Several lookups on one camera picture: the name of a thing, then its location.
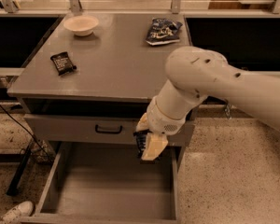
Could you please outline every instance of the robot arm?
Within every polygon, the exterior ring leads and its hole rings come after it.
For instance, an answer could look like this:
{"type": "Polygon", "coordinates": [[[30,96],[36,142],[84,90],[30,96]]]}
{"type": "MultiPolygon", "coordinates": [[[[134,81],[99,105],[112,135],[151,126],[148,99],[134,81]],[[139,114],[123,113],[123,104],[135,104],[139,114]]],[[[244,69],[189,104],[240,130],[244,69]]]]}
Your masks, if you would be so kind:
{"type": "Polygon", "coordinates": [[[137,130],[148,129],[143,160],[154,160],[176,134],[191,109],[207,96],[225,100],[280,131],[280,78],[228,65],[221,54],[183,47],[166,62],[168,80],[141,118],[137,130]]]}

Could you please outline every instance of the drawer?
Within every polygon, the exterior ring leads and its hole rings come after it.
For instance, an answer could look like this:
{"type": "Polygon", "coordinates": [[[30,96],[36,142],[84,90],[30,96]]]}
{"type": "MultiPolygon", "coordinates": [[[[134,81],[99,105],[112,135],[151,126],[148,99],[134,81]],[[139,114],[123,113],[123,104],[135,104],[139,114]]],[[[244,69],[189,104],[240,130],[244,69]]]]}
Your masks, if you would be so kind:
{"type": "MultiPolygon", "coordinates": [[[[133,132],[139,119],[25,115],[38,139],[64,142],[87,142],[135,145],[133,132]]],[[[168,137],[170,146],[186,146],[193,132],[193,121],[187,121],[179,133],[168,137]]]]}
{"type": "Polygon", "coordinates": [[[143,164],[128,145],[61,144],[33,217],[21,223],[176,224],[173,147],[143,164]]]}

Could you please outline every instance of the black cable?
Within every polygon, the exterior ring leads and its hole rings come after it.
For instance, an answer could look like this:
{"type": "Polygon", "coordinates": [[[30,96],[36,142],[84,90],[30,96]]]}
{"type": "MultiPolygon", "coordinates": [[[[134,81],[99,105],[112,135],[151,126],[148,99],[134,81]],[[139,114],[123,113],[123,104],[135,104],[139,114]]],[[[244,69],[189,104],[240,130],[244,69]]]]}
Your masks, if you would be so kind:
{"type": "Polygon", "coordinates": [[[16,119],[14,119],[1,105],[0,108],[12,119],[14,120],[17,124],[19,124],[26,132],[28,132],[28,134],[30,134],[30,136],[32,136],[32,138],[34,139],[35,143],[38,145],[38,147],[46,154],[48,160],[50,163],[53,163],[53,161],[50,159],[50,156],[48,154],[48,152],[38,143],[36,137],[29,131],[27,130],[23,125],[21,125],[21,123],[19,123],[16,119]]]}

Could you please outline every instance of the snack package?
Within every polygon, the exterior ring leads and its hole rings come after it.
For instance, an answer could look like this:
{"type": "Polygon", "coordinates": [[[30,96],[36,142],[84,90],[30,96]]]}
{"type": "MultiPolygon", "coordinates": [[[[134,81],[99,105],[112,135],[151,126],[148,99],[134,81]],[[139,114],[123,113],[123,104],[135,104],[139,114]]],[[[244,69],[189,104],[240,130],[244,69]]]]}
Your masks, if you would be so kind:
{"type": "Polygon", "coordinates": [[[59,76],[73,72],[77,69],[77,67],[73,65],[72,61],[69,59],[66,51],[53,55],[50,59],[54,62],[59,76]]]}
{"type": "Polygon", "coordinates": [[[146,42],[148,42],[151,46],[179,42],[177,32],[182,25],[183,24],[181,22],[172,21],[170,19],[153,19],[147,33],[146,42]]]}

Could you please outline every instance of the floor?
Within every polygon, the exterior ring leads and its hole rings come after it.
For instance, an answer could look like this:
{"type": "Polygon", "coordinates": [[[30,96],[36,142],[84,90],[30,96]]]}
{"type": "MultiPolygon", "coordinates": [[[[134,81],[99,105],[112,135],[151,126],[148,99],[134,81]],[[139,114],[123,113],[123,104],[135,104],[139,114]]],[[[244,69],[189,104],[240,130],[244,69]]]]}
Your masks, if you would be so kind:
{"type": "MultiPolygon", "coordinates": [[[[10,112],[29,129],[20,110],[10,112]]],[[[220,105],[199,109],[178,174],[182,224],[280,223],[280,133],[235,108],[231,115],[227,119],[220,105]]],[[[0,111],[0,149],[20,150],[29,141],[0,111]]],[[[24,200],[37,205],[49,174],[48,165],[30,159],[20,193],[10,197],[6,192],[17,165],[0,163],[0,215],[24,200]]]]}

